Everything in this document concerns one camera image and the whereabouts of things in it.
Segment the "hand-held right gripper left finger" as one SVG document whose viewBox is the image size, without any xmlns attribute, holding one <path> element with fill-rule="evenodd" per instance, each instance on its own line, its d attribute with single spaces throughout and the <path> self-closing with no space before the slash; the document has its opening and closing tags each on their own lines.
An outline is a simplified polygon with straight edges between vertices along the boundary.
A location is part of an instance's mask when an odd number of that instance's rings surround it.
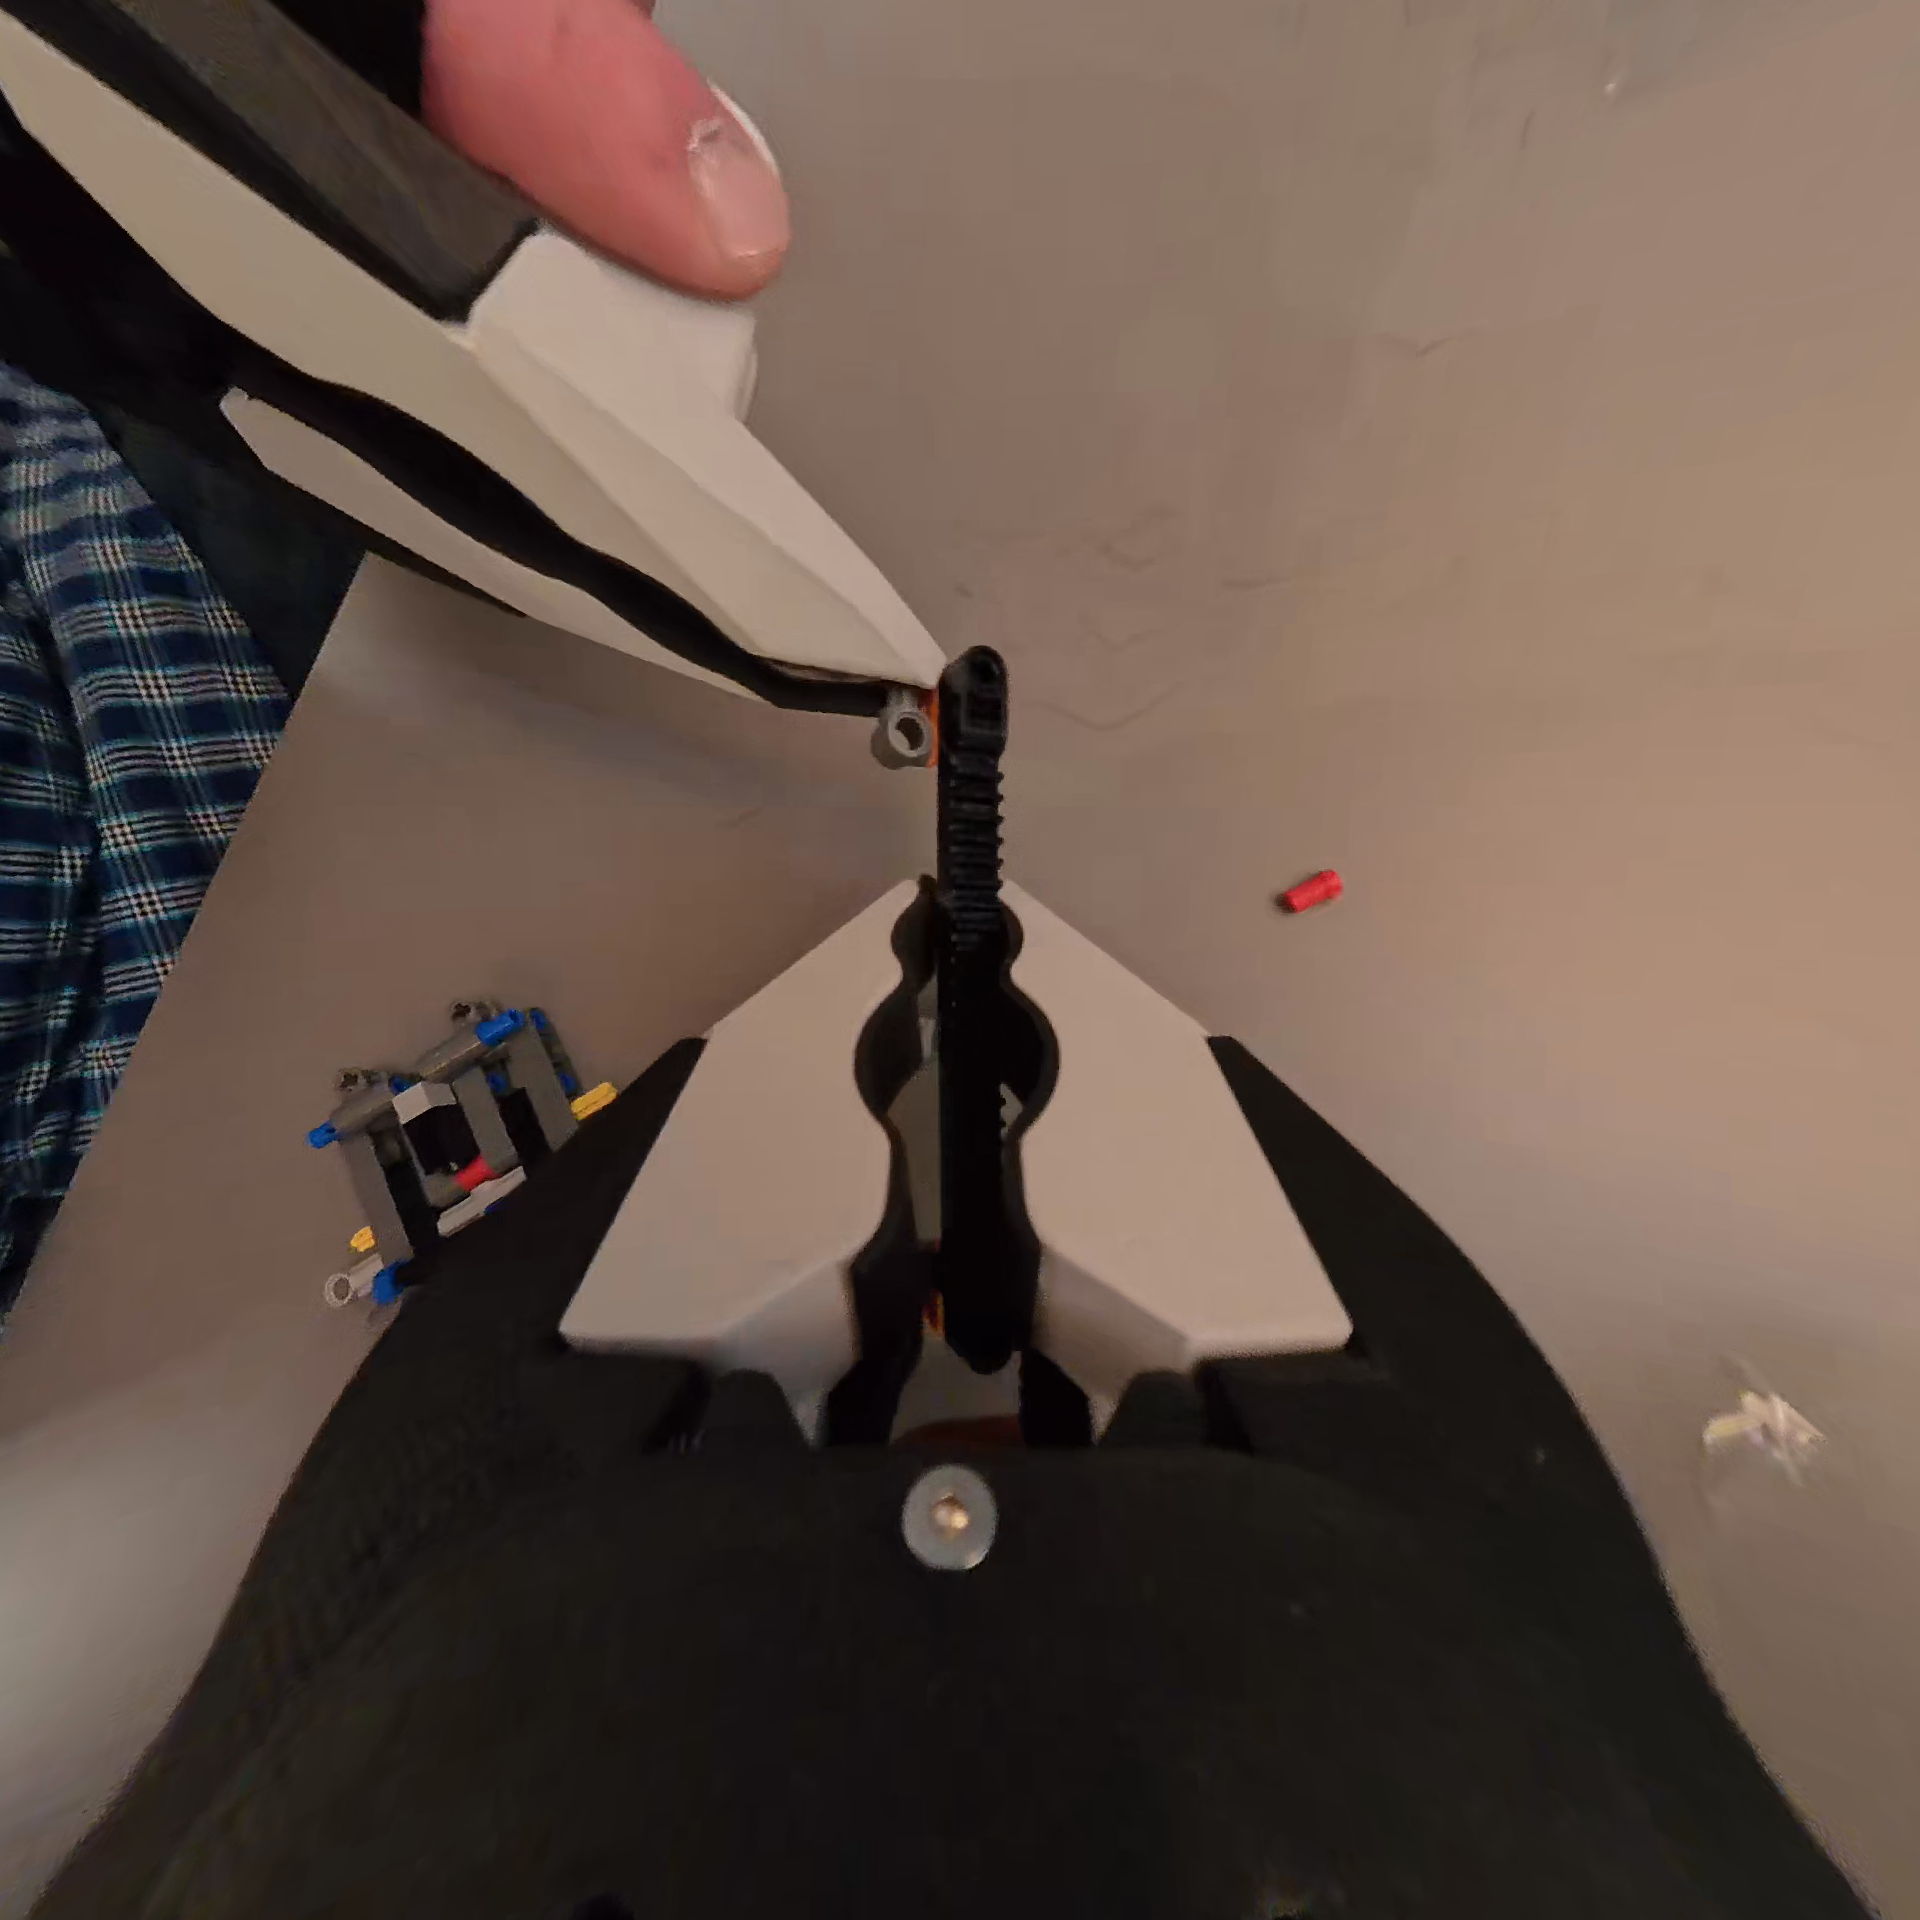
<svg viewBox="0 0 1920 1920">
<path fill-rule="evenodd" d="M 906 880 L 711 1030 L 561 1320 L 575 1352 L 764 1375 L 819 1440 L 890 1435 L 934 1291 L 936 934 Z"/>
</svg>

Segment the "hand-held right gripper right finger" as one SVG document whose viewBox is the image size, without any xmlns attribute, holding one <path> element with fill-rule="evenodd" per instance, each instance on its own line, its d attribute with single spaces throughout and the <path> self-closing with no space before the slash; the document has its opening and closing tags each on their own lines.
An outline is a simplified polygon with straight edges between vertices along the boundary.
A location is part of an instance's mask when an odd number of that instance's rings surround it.
<svg viewBox="0 0 1920 1920">
<path fill-rule="evenodd" d="M 982 988 L 996 1178 L 986 1329 L 1028 1442 L 1090 1442 L 1140 1376 L 1348 1346 L 1353 1316 L 1211 1035 L 1019 886 Z"/>
</svg>

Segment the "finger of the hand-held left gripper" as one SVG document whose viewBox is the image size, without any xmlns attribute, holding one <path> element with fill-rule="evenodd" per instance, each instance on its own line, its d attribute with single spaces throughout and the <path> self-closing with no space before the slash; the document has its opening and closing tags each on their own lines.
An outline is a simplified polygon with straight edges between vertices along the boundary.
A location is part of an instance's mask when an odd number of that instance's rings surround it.
<svg viewBox="0 0 1920 1920">
<path fill-rule="evenodd" d="M 655 619 L 631 622 L 586 587 L 471 538 L 360 452 L 246 392 L 224 396 L 224 419 L 282 483 L 348 518 L 369 545 L 398 566 L 443 578 L 555 633 L 784 712 L 884 715 L 906 704 L 898 680 L 817 674 L 743 655 L 727 640 L 666 633 L 683 628 L 694 609 L 649 583 L 642 587 L 642 614 Z"/>
<path fill-rule="evenodd" d="M 424 20 L 297 28 L 451 150 L 424 118 Z M 465 321 L 427 318 L 299 230 L 279 231 L 289 250 L 243 243 L 236 266 L 179 276 L 6 100 L 6 360 L 386 560 L 256 459 L 227 393 L 316 428 L 631 622 L 655 619 L 642 587 L 656 586 L 694 609 L 666 633 L 938 687 L 945 655 L 922 619 L 746 426 L 753 300 L 686 296 L 530 206 L 538 231 Z"/>
</svg>

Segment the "black lego gear rack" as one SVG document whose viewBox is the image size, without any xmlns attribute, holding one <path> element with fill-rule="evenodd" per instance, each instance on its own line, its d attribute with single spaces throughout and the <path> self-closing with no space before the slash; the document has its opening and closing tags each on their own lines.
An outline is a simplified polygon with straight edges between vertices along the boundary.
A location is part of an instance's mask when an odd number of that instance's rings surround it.
<svg viewBox="0 0 1920 1920">
<path fill-rule="evenodd" d="M 948 1348 L 972 1371 L 992 1376 L 1024 1343 L 1028 1316 L 1028 1282 L 1017 1276 L 1011 1251 L 1002 1151 L 1007 660 L 992 648 L 972 648 L 947 665 L 938 690 L 936 1066 L 943 1227 L 936 1281 Z"/>
</svg>

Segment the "black lego chassis assembly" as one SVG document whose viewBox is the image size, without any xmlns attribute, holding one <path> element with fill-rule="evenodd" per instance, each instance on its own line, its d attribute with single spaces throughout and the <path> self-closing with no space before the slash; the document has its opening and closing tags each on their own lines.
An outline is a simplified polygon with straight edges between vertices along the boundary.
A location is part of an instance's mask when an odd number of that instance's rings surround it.
<svg viewBox="0 0 1920 1920">
<path fill-rule="evenodd" d="M 550 1012 L 457 999 L 449 1033 L 404 1066 L 340 1070 L 305 1136 L 332 1155 L 364 1214 L 323 1284 L 332 1310 L 395 1306 L 424 1259 L 506 1206 L 617 1099 L 586 1082 Z"/>
</svg>

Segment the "light grey lego pin connector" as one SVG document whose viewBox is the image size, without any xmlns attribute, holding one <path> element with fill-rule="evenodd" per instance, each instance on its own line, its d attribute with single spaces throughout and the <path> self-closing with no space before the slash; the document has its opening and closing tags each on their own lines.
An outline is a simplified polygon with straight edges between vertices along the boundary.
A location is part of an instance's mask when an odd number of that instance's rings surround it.
<svg viewBox="0 0 1920 1920">
<path fill-rule="evenodd" d="M 1720 1475 L 1769 1475 L 1802 1484 L 1823 1460 L 1830 1435 L 1783 1395 L 1740 1387 L 1736 1403 L 1702 1430 L 1702 1455 Z"/>
</svg>

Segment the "person's left hand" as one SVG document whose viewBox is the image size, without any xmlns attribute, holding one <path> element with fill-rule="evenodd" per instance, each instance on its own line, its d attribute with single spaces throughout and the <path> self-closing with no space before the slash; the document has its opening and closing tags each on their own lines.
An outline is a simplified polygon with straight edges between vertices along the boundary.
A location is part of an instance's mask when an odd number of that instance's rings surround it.
<svg viewBox="0 0 1920 1920">
<path fill-rule="evenodd" d="M 431 2 L 424 119 L 551 225 L 694 298 L 746 302 L 792 247 L 764 136 L 636 2 Z"/>
</svg>

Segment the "blue plaid shirt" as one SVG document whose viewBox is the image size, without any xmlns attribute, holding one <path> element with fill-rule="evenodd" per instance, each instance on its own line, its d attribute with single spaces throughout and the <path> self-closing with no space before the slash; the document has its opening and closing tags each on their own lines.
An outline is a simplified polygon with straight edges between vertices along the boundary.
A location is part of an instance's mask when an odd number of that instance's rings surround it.
<svg viewBox="0 0 1920 1920">
<path fill-rule="evenodd" d="M 2 1312 L 291 702 L 75 401 L 2 371 Z"/>
</svg>

